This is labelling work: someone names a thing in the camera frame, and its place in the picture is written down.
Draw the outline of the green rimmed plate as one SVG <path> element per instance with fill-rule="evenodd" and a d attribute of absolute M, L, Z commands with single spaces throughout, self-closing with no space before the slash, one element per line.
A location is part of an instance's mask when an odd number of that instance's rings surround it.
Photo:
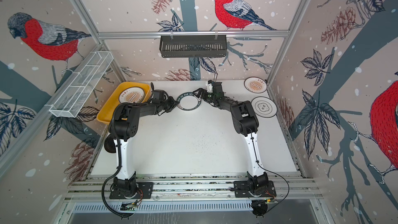
<path fill-rule="evenodd" d="M 193 111 L 197 109 L 202 100 L 197 97 L 193 92 L 185 92 L 177 98 L 177 107 L 183 111 Z"/>

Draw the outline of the orange sunburst plate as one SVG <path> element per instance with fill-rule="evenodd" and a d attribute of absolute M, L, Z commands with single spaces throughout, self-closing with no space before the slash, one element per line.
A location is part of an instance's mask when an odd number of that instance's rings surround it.
<path fill-rule="evenodd" d="M 118 100 L 120 103 L 141 103 L 144 99 L 145 91 L 140 87 L 130 87 L 123 90 Z"/>

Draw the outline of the orange sunburst plate corner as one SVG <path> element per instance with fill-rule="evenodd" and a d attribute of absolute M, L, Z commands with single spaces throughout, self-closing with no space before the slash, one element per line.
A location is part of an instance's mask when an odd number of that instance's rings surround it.
<path fill-rule="evenodd" d="M 252 93 L 264 93 L 267 90 L 267 83 L 259 77 L 249 77 L 244 81 L 244 87 Z"/>

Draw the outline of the white black pattern plate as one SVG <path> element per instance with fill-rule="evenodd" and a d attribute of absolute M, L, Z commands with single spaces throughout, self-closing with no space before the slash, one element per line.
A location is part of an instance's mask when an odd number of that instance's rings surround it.
<path fill-rule="evenodd" d="M 251 105 L 257 116 L 262 118 L 272 118 L 277 114 L 277 105 L 270 98 L 265 96 L 255 97 Z"/>

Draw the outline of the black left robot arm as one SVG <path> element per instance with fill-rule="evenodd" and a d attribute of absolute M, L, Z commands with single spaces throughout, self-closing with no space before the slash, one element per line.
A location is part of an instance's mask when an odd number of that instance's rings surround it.
<path fill-rule="evenodd" d="M 169 96 L 164 90 L 154 90 L 148 102 L 121 103 L 113 113 L 109 131 L 113 138 L 117 154 L 117 171 L 106 180 L 112 180 L 110 199 L 149 199 L 153 185 L 138 184 L 136 169 L 129 163 L 129 145 L 138 133 L 141 117 L 160 116 L 170 113 L 179 101 Z"/>

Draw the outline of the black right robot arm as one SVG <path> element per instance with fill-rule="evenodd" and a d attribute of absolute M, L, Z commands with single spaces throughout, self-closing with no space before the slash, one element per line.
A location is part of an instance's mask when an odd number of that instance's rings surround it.
<path fill-rule="evenodd" d="M 193 96 L 199 103 L 204 101 L 212 107 L 230 112 L 236 133 L 243 136 L 248 153 L 247 180 L 234 182 L 230 190 L 235 193 L 235 196 L 237 198 L 272 198 L 275 194 L 273 184 L 268 179 L 266 170 L 262 168 L 260 156 L 257 154 L 259 120 L 252 104 L 249 101 L 236 101 L 225 96 L 222 83 L 211 80 L 208 81 L 206 89 L 199 88 L 194 92 L 181 94 L 176 100 L 179 108 L 182 108 L 180 102 L 186 96 Z"/>

